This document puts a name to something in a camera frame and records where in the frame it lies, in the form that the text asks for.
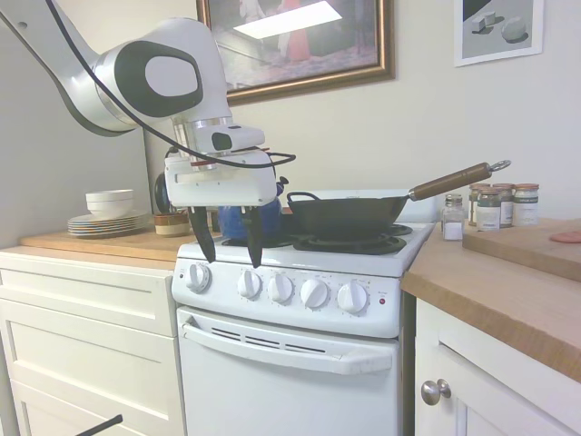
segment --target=metal ring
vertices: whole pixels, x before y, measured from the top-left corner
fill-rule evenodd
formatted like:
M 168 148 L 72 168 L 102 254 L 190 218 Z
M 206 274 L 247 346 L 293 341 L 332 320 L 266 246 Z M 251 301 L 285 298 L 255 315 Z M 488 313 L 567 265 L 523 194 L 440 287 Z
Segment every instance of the metal ring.
M 500 161 L 498 163 L 495 163 L 494 165 L 491 165 L 488 170 L 491 173 L 495 173 L 496 171 L 504 170 L 505 168 L 507 168 L 511 164 L 512 164 L 512 161 Z

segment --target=cabinet door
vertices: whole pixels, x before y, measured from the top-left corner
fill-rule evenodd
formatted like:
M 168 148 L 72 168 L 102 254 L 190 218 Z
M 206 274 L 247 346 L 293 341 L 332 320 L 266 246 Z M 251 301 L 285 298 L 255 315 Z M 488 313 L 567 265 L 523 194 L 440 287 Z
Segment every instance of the cabinet door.
M 422 383 L 445 380 L 450 398 L 428 406 Z M 576 433 L 445 345 L 416 347 L 417 436 L 574 436 Z
M 12 389 L 15 394 L 21 436 L 74 436 L 113 417 L 105 418 L 96 415 L 18 381 L 12 382 Z M 129 430 L 123 423 L 114 425 L 100 434 L 103 436 L 143 435 Z
M 18 302 L 0 300 L 0 315 L 12 382 L 103 418 L 122 414 L 148 436 L 183 435 L 176 339 Z

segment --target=framed print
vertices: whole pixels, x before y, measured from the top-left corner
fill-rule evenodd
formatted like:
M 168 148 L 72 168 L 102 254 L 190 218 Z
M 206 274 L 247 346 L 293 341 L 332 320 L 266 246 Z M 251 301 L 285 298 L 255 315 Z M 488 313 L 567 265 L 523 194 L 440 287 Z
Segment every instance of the framed print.
M 393 0 L 197 0 L 228 100 L 242 104 L 394 78 Z
M 544 0 L 454 0 L 455 65 L 543 52 Z

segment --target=stack of plates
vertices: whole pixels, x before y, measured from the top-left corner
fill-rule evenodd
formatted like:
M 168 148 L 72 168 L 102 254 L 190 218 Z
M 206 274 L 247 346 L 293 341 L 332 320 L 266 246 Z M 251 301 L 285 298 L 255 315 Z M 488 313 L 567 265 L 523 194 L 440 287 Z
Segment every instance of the stack of plates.
M 149 214 L 145 212 L 131 211 L 121 218 L 103 220 L 92 214 L 77 216 L 68 222 L 69 234 L 79 237 L 103 237 L 111 238 L 123 236 L 147 227 Z

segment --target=salt shaker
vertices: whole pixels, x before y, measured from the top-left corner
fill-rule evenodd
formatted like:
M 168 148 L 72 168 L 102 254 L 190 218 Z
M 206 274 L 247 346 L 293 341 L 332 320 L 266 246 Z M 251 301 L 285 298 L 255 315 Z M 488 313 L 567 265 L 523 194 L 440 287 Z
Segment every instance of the salt shaker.
M 446 207 L 442 210 L 442 233 L 444 241 L 462 241 L 464 234 L 464 207 L 462 195 L 446 195 Z

